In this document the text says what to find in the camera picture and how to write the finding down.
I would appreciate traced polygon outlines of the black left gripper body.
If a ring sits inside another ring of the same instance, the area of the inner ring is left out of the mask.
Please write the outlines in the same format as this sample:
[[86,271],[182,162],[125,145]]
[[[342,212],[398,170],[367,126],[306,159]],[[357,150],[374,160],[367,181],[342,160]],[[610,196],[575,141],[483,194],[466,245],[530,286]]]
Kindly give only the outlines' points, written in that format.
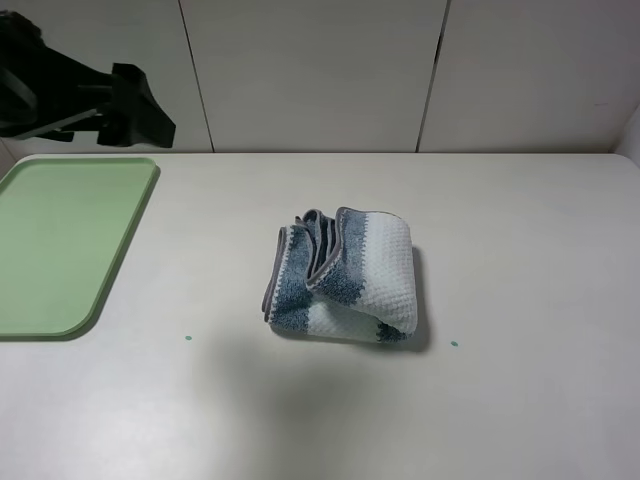
[[95,132],[107,147],[170,148],[176,125],[137,66],[94,70],[48,47],[26,17],[3,10],[1,136],[70,143],[77,132]]

